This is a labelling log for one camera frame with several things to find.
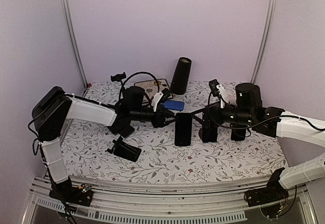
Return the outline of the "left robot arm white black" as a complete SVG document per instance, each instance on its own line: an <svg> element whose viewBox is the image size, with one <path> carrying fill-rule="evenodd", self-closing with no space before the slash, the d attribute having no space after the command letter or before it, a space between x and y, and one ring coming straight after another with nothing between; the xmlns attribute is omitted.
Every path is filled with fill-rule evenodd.
<svg viewBox="0 0 325 224"><path fill-rule="evenodd" d="M43 163L49 170L49 175L56 184L55 191L65 201L72 200L76 193L70 186L70 178L61 152L61 129L66 120L89 121L106 126L114 135L113 147L108 149L110 154L136 162L141 153L140 148L124 143L134 132L132 121L150 122L154 128L165 127L175 122L175 114L161 106L161 102L169 96L169 91L158 91L148 105L143 105L147 97L145 90L138 86L124 89L121 98L115 105L78 97L63 91L59 86L53 87L33 108L32 132L40 143Z"/></svg>

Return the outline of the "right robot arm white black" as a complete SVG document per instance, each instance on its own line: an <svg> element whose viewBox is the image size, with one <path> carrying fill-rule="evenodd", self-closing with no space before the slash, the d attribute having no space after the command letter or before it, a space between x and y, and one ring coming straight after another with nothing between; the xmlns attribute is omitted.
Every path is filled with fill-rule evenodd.
<svg viewBox="0 0 325 224"><path fill-rule="evenodd" d="M223 85L209 81L209 96L218 102L191 113L203 126L202 141L215 142L217 129L232 131L235 140L245 139L247 130L272 138L290 138L324 147L324 121L304 118L285 109L263 107L259 86L252 83L236 85L236 103L231 104ZM276 170L263 189L263 198L272 202L282 190L324 178L324 154L299 165Z"/></svg>

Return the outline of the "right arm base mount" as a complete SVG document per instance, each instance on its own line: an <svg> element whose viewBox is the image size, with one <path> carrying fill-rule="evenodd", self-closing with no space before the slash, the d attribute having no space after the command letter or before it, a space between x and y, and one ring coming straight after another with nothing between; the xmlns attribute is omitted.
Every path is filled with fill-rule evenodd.
<svg viewBox="0 0 325 224"><path fill-rule="evenodd" d="M244 200L249 207L268 204L289 197L288 191L279 183L280 174L284 169L284 167L277 169L271 175L265 187L249 189L244 193Z"/></svg>

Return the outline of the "blue edged black phone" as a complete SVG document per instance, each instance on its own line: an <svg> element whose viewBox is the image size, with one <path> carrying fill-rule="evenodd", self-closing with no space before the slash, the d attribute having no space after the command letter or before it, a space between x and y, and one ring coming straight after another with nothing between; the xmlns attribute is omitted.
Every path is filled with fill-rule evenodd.
<svg viewBox="0 0 325 224"><path fill-rule="evenodd" d="M203 143L215 143L217 142L218 127L202 127L202 142Z"/></svg>

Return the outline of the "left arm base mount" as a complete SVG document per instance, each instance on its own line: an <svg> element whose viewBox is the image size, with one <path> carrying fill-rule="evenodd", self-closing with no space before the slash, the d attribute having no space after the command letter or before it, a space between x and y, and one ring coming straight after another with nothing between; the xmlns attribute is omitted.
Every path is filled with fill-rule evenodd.
<svg viewBox="0 0 325 224"><path fill-rule="evenodd" d="M93 197L92 186L89 184L81 184L72 186L71 179L62 183L52 183L49 197L66 203L77 204L89 207Z"/></svg>

